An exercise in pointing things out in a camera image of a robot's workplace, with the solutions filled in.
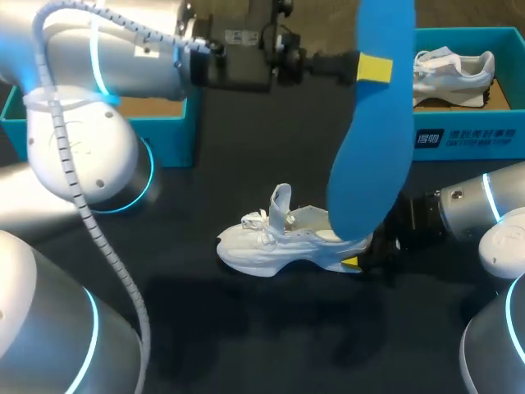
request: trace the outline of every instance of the blue box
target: blue box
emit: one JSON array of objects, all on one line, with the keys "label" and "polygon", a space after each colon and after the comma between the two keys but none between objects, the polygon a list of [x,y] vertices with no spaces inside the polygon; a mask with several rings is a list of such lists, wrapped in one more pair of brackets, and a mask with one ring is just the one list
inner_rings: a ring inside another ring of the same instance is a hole
[{"label": "blue box", "polygon": [[413,159],[525,158],[525,40],[521,34],[513,27],[417,30],[415,53],[444,46],[464,56],[493,52],[495,78],[510,110],[414,112]]},{"label": "blue box", "polygon": [[[194,90],[182,103],[180,116],[127,117],[137,135],[149,144],[155,158],[163,167],[193,166],[200,99],[201,92]],[[13,87],[2,110],[0,124],[19,159],[23,161],[27,160],[26,123],[21,91]]]}]

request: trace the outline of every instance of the white spiral cable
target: white spiral cable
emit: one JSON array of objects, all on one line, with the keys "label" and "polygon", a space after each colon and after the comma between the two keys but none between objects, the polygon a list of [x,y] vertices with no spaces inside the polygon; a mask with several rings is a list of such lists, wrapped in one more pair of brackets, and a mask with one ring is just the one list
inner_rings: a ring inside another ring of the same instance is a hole
[{"label": "white spiral cable", "polygon": [[111,264],[117,276],[121,279],[124,287],[128,291],[139,318],[142,358],[135,394],[141,394],[144,389],[146,369],[148,367],[149,354],[151,351],[151,334],[148,311],[146,310],[144,300],[139,292],[138,287],[131,279],[126,266],[122,263],[121,259],[116,254],[115,250],[110,246],[106,237],[102,233],[100,227],[94,219],[91,209],[89,209],[89,206],[85,200],[79,178],[75,172],[75,165],[71,154],[70,143],[67,138],[63,108],[60,101],[55,98],[55,92],[57,89],[53,82],[46,57],[46,43],[43,36],[44,23],[51,14],[63,9],[86,11],[98,15],[103,19],[122,26],[127,30],[135,32],[136,34],[153,42],[169,43],[173,47],[189,48],[192,51],[201,53],[209,53],[210,51],[206,46],[205,40],[203,39],[184,39],[183,37],[177,35],[164,34],[159,31],[149,29],[147,26],[135,23],[134,21],[127,19],[124,16],[117,14],[107,8],[99,8],[86,4],[83,0],[62,0],[50,2],[39,10],[33,21],[35,61],[38,67],[40,83],[44,91],[44,97],[48,102],[49,111],[52,116],[52,123],[55,129],[54,135],[57,140],[57,147],[59,151],[59,157],[62,162],[62,169],[66,175],[66,180],[73,196],[73,201],[78,208],[80,216],[82,217],[89,234],[93,238],[94,243],[102,251],[104,257]]}]

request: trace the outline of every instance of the shoe insole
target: shoe insole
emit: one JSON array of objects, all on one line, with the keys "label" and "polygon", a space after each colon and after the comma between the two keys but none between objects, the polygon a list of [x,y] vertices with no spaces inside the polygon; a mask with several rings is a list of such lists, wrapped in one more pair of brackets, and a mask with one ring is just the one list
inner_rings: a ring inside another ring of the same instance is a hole
[{"label": "shoe insole", "polygon": [[328,242],[341,242],[341,239],[334,233],[333,230],[319,230],[315,231],[318,237]]},{"label": "shoe insole", "polygon": [[414,0],[362,0],[357,26],[357,50],[391,59],[393,69],[388,85],[357,83],[352,125],[331,169],[328,212],[343,240],[363,239],[388,214],[409,174],[415,138]]}]

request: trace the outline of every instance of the white sneaker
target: white sneaker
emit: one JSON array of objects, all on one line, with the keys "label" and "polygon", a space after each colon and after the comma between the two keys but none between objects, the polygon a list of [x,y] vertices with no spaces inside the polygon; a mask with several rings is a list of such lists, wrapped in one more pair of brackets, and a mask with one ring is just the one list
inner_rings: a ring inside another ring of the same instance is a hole
[{"label": "white sneaker", "polygon": [[270,214],[251,213],[241,224],[218,236],[217,253],[233,269],[256,277],[272,277],[295,260],[309,260],[338,273],[360,273],[354,256],[364,252],[372,235],[342,241],[332,231],[328,212],[313,206],[290,211],[291,187],[279,185],[270,200]]},{"label": "white sneaker", "polygon": [[462,107],[483,107],[495,74],[490,52],[479,57],[459,56],[447,47],[422,51],[413,64],[413,105],[441,99]]}]

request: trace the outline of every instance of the shoe tongue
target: shoe tongue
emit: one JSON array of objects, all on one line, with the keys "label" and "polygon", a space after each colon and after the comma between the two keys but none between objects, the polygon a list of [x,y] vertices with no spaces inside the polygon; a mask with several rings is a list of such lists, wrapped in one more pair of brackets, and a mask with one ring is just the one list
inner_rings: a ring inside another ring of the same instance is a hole
[{"label": "shoe tongue", "polygon": [[419,58],[419,64],[431,69],[453,65],[458,72],[461,72],[461,57],[447,47],[424,54]]},{"label": "shoe tongue", "polygon": [[285,233],[285,220],[290,211],[292,187],[287,183],[278,185],[270,198],[269,224],[275,231]]}]

